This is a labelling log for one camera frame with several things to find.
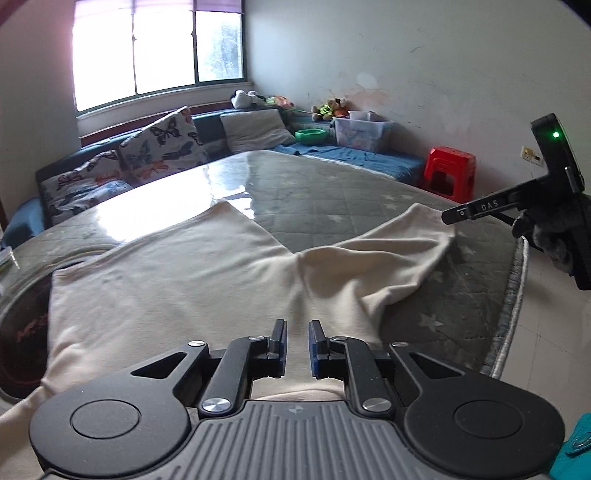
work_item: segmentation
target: gray glove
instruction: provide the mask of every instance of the gray glove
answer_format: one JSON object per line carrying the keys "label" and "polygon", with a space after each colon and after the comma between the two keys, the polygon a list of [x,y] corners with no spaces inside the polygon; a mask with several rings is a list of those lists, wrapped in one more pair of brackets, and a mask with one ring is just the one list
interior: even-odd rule
{"label": "gray glove", "polygon": [[585,225],[585,216],[590,211],[591,200],[581,193],[557,207],[534,206],[527,209],[516,218],[513,231],[518,236],[531,233],[534,244],[548,255],[553,265],[572,275],[573,255],[560,238],[560,233]]}

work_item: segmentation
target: plastic storage box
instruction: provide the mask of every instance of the plastic storage box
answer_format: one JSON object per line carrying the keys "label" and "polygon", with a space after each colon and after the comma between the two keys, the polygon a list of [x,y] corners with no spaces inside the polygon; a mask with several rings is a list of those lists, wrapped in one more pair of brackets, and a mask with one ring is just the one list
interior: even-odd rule
{"label": "plastic storage box", "polygon": [[378,120],[375,112],[367,110],[351,110],[349,111],[349,118],[351,120],[366,120],[368,122],[376,122]]}
{"label": "plastic storage box", "polygon": [[335,126],[339,146],[380,153],[389,149],[394,122],[335,118]]}

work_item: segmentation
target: stuffed toy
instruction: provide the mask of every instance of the stuffed toy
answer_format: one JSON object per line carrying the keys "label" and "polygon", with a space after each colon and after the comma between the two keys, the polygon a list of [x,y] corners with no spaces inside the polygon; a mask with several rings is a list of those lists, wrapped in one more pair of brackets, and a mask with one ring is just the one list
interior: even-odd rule
{"label": "stuffed toy", "polygon": [[281,95],[273,95],[267,97],[267,105],[277,105],[283,108],[291,108],[294,106],[294,102],[290,102],[287,98]]}
{"label": "stuffed toy", "polygon": [[312,107],[312,120],[317,122],[319,120],[325,120],[330,122],[333,117],[346,118],[349,115],[349,110],[346,108],[346,102],[344,99],[335,98],[328,100],[324,105],[320,107]]}
{"label": "stuffed toy", "polygon": [[252,108],[254,106],[265,105],[265,97],[259,95],[254,90],[246,93],[244,90],[236,90],[236,93],[230,100],[234,108]]}

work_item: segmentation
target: metal pivot screw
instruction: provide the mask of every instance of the metal pivot screw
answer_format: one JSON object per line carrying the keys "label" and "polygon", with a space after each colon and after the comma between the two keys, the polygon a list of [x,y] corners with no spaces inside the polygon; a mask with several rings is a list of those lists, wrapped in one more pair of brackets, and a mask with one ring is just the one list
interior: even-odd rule
{"label": "metal pivot screw", "polygon": [[221,413],[230,409],[231,406],[227,398],[208,398],[201,403],[203,410],[211,413]]}
{"label": "metal pivot screw", "polygon": [[364,410],[379,413],[382,411],[389,410],[392,406],[392,403],[389,400],[386,400],[385,398],[376,397],[368,398],[361,404],[361,406]]}

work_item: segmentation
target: white towel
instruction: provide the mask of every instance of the white towel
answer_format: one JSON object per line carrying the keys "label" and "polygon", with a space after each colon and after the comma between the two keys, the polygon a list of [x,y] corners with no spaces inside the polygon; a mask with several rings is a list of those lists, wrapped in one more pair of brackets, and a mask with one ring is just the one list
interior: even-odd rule
{"label": "white towel", "polygon": [[47,372],[0,417],[0,478],[41,470],[28,423],[47,398],[189,340],[212,349],[270,335],[288,322],[285,378],[254,383],[253,397],[334,400],[342,383],[310,375],[307,324],[378,343],[383,308],[415,291],[454,237],[440,212],[415,204],[357,238],[292,254],[226,202],[101,257],[56,271]]}

